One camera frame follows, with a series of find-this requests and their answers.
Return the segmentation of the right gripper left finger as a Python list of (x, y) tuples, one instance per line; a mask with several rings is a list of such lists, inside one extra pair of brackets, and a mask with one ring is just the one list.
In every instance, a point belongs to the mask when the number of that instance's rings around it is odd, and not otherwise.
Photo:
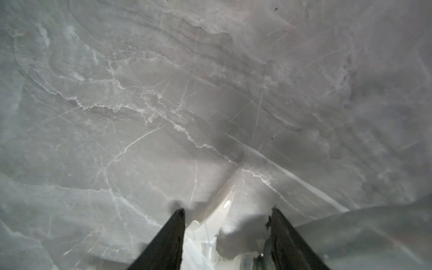
[(129, 270), (180, 270), (183, 239), (185, 235), (185, 210), (177, 209), (141, 255), (128, 267)]

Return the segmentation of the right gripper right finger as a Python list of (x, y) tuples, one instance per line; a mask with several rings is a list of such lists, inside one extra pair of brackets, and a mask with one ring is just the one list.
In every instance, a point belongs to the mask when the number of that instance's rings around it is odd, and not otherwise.
[(272, 260), (277, 270), (329, 270), (277, 208), (266, 224), (271, 229)]

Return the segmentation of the smoky spray bottle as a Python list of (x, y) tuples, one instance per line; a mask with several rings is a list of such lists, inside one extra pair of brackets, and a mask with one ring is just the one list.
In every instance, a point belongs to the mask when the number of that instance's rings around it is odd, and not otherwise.
[[(429, 270), (432, 197), (335, 214), (294, 228), (330, 270)], [(270, 238), (254, 263), (276, 270)]]

